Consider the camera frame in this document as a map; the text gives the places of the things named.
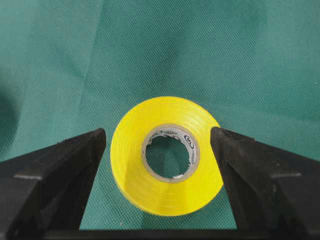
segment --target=green fabric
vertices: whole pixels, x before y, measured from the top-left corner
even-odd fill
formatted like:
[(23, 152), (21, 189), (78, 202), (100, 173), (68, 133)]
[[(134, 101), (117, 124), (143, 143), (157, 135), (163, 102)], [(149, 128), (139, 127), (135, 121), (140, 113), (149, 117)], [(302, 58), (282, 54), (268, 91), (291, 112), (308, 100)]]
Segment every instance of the green fabric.
[(2, 0), (0, 160), (102, 127), (82, 229), (235, 228), (224, 188), (185, 216), (132, 206), (113, 180), (113, 132), (136, 104), (178, 96), (224, 128), (319, 159), (319, 13), (319, 0)]

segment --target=yellow electrical tape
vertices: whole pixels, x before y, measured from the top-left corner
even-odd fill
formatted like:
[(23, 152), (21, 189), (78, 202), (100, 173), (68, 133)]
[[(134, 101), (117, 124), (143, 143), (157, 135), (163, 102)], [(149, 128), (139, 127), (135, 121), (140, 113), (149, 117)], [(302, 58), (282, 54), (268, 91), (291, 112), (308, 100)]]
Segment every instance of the yellow electrical tape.
[[(189, 100), (163, 96), (132, 108), (113, 134), (110, 160), (114, 179), (136, 207), (160, 216), (194, 212), (208, 204), (223, 181), (210, 145), (217, 121)], [(180, 140), (189, 152), (189, 169), (164, 178), (149, 167), (146, 147), (158, 136)]]

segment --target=tape core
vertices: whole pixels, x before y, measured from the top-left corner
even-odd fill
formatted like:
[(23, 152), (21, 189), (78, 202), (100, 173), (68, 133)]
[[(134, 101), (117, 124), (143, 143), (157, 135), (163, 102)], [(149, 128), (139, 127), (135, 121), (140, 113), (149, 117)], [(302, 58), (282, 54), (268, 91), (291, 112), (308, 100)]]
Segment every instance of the tape core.
[[(189, 166), (184, 174), (173, 176), (172, 178), (167, 178), (160, 176), (152, 170), (152, 168), (147, 162), (146, 151), (147, 146), (152, 144), (152, 140), (156, 137), (174, 138), (180, 141), (185, 146), (189, 154)], [(156, 179), (166, 183), (178, 183), (189, 178), (197, 169), (200, 159), (199, 146), (195, 137), (184, 127), (178, 126), (176, 124), (160, 125), (151, 130), (144, 138), (141, 148), (141, 154), (143, 165), (145, 166), (147, 171)]]

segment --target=black clamp jaw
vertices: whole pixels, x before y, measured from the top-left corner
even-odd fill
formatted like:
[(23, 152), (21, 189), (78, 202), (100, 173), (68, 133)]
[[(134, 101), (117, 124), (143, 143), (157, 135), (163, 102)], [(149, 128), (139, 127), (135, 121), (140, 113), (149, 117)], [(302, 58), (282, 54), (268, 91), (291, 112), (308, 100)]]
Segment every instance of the black clamp jaw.
[(238, 229), (79, 230), (106, 147), (97, 129), (0, 163), (0, 240), (319, 239), (320, 163), (214, 127)]
[(97, 129), (0, 163), (0, 240), (79, 229), (105, 148)]

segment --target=center hole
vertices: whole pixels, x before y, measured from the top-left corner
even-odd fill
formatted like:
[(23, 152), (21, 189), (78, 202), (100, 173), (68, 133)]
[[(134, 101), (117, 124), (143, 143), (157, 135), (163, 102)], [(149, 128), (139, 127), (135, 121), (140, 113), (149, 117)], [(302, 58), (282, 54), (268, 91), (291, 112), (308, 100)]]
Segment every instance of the center hole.
[(146, 161), (163, 178), (172, 179), (186, 173), (189, 153), (185, 145), (173, 137), (157, 136), (146, 146)]

